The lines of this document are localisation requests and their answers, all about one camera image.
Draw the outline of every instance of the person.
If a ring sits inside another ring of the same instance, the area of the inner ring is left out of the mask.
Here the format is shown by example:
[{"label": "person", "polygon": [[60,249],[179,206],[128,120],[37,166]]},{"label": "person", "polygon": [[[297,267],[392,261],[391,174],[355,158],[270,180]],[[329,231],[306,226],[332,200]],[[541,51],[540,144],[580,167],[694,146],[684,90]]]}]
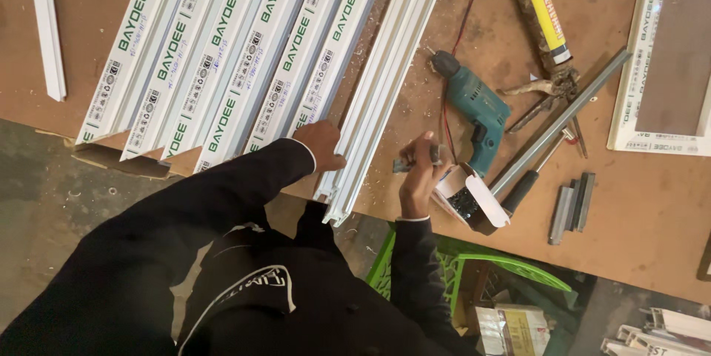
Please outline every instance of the person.
[{"label": "person", "polygon": [[[402,154],[388,302],[355,278],[307,204],[292,240],[264,205],[313,172],[342,169],[326,121],[148,196],[77,245],[47,288],[0,336],[2,355],[475,355],[451,325],[428,212],[447,163],[432,133]],[[173,295],[213,243],[171,338]]]}]

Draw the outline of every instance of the teal power drill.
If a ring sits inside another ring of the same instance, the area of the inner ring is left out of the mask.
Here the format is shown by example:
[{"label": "teal power drill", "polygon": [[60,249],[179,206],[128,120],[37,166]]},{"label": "teal power drill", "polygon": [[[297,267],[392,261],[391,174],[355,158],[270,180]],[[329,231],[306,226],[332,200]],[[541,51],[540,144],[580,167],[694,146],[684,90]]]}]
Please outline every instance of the teal power drill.
[{"label": "teal power drill", "polygon": [[449,52],[434,52],[431,60],[434,69],[448,81],[447,100],[474,125],[474,155],[468,164],[484,177],[501,143],[511,109]]}]

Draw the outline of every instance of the green plastic chair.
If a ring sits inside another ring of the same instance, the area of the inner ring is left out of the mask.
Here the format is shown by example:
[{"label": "green plastic chair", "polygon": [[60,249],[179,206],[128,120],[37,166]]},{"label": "green plastic chair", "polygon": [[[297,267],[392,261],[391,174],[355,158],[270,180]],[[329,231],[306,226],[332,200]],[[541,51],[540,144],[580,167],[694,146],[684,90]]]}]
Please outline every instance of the green plastic chair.
[{"label": "green plastic chair", "polygon": [[[368,285],[388,300],[390,299],[390,257],[393,255],[393,245],[395,245],[395,230],[391,228],[373,266],[370,267],[368,276],[365,278]],[[440,261],[443,270],[444,298],[449,303],[452,313],[454,313],[454,306],[457,305],[461,271],[464,268],[464,261],[467,259],[488,260],[502,269],[527,279],[544,283],[553,288],[571,291],[570,286],[557,277],[508,253],[437,235],[437,260]]]}]

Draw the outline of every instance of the white cuff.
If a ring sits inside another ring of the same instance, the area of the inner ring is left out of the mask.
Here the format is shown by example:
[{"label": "white cuff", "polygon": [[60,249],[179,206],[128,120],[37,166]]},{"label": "white cuff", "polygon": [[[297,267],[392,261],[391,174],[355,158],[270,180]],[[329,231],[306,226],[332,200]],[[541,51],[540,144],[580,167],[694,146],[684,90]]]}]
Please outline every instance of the white cuff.
[{"label": "white cuff", "polygon": [[311,150],[308,149],[308,146],[304,145],[303,142],[301,142],[301,141],[299,141],[299,140],[295,140],[295,139],[293,139],[293,138],[288,138],[288,139],[289,139],[289,140],[292,140],[292,141],[296,141],[296,142],[302,144],[302,145],[304,146],[304,148],[307,149],[308,153],[311,153],[311,159],[314,159],[314,170],[312,170],[311,172],[315,172],[315,170],[316,170],[316,157],[314,156],[314,153],[311,152]]},{"label": "white cuff", "polygon": [[396,222],[423,222],[424,220],[430,219],[430,216],[422,217],[421,219],[403,219],[402,217],[397,217]]}]

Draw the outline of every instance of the jacket sleeve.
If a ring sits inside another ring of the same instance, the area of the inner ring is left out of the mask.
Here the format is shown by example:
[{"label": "jacket sleeve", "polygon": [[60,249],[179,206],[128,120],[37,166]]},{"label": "jacket sleeve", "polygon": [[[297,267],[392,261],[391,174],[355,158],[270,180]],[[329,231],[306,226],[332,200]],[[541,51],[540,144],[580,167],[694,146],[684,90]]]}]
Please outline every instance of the jacket sleeve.
[{"label": "jacket sleeve", "polygon": [[185,279],[201,247],[314,164],[300,142],[280,139],[102,223],[0,335],[0,355],[174,353],[169,287]]},{"label": "jacket sleeve", "polygon": [[451,324],[430,219],[395,222],[390,267],[390,302],[453,355],[478,355]]}]

